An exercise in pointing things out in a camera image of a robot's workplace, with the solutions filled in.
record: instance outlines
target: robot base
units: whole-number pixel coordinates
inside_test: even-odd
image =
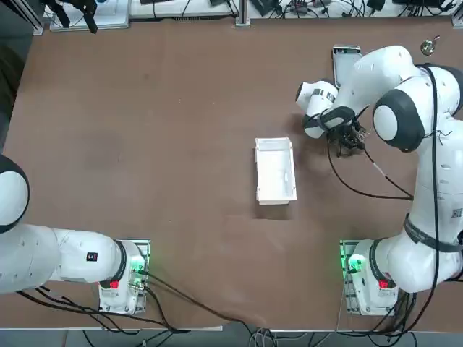
[[[148,239],[120,240],[127,253],[124,275],[110,288],[98,285],[100,310],[122,314],[135,314],[146,309],[145,285],[148,277],[137,270],[148,271],[151,242]]]
[[[384,316],[397,302],[399,289],[380,288],[371,272],[372,243],[373,240],[341,240],[339,243],[348,313]]]

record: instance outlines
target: white box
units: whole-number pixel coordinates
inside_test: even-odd
[[[286,205],[296,200],[292,143],[288,137],[255,139],[259,205]]]

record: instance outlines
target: red button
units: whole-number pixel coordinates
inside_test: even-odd
[[[379,283],[379,288],[383,289],[383,288],[388,288],[388,283],[386,280],[380,280],[378,281]]]

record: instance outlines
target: electronic equipment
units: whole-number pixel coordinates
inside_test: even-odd
[[[339,88],[355,62],[362,58],[362,53],[359,46],[334,45],[332,55],[334,84]]]

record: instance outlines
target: floor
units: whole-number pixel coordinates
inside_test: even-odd
[[[100,330],[88,330],[87,335],[95,347],[125,347],[141,343],[144,338],[149,338],[157,333],[156,330],[144,331],[136,336],[113,334]],[[298,336],[299,333],[283,334],[280,336]],[[316,333],[312,344],[319,341],[325,333]],[[281,340],[280,347],[301,347],[307,346],[311,334],[298,340]],[[431,346],[463,346],[463,334],[440,334],[440,333],[417,333],[419,347]],[[152,340],[147,346],[155,347],[163,338]],[[223,332],[193,332],[187,335],[175,335],[166,341],[164,347],[232,347],[248,346],[249,334],[239,325],[230,324]],[[380,344],[386,344],[386,339],[376,338]],[[410,334],[405,335],[397,347],[413,347],[413,339]],[[0,346],[2,347],[23,347],[23,346],[47,346],[47,347],[84,347],[89,346],[81,330],[10,330],[0,331]],[[367,338],[349,338],[340,335],[332,335],[323,343],[323,347],[370,347],[373,344]]]

